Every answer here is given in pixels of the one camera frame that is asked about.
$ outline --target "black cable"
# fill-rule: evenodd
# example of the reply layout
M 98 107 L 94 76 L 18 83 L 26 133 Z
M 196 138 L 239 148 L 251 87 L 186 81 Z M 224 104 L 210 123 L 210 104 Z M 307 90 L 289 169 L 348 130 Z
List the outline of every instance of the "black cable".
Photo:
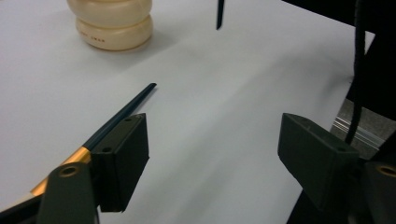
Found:
M 362 61 L 364 58 L 365 49 L 365 29 L 363 22 L 364 4 L 363 0 L 356 1 L 355 7 L 355 62 L 354 62 L 354 78 L 352 85 L 353 89 L 353 116 L 346 135 L 346 143 L 351 144 L 356 131 L 358 130 L 359 121 L 361 120 L 361 73 Z

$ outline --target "white table surface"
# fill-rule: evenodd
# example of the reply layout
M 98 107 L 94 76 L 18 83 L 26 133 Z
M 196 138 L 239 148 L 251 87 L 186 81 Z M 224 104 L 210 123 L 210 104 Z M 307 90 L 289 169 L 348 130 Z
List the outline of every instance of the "white table surface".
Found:
M 330 130 L 354 28 L 280 0 L 153 1 L 139 50 L 83 42 L 65 1 L 0 1 L 0 207 L 28 192 L 150 82 L 150 160 L 102 223 L 285 223 L 301 191 L 276 150 L 282 113 Z

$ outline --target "black pen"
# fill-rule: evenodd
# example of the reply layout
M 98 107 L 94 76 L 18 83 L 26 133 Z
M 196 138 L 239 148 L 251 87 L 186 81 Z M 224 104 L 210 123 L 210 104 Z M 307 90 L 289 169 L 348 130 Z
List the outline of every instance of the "black pen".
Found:
M 224 1 L 225 0 L 219 0 L 219 5 L 218 5 L 218 23 L 216 25 L 216 29 L 217 30 L 222 25 L 222 18 L 223 18 L 223 12 L 224 12 Z

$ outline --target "black plastic bracket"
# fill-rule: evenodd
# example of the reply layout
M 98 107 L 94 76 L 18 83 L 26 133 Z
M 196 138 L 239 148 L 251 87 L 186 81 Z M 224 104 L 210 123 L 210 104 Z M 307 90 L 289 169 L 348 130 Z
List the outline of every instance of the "black plastic bracket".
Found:
M 102 212 L 124 211 L 149 160 L 146 115 L 121 121 L 92 151 Z

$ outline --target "cream plastic bottle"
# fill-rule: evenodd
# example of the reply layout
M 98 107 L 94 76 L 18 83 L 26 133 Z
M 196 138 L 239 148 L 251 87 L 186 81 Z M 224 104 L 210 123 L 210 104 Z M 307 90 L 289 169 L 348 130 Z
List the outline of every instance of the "cream plastic bottle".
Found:
M 80 36 L 99 49 L 133 49 L 152 34 L 151 0 L 67 0 Z

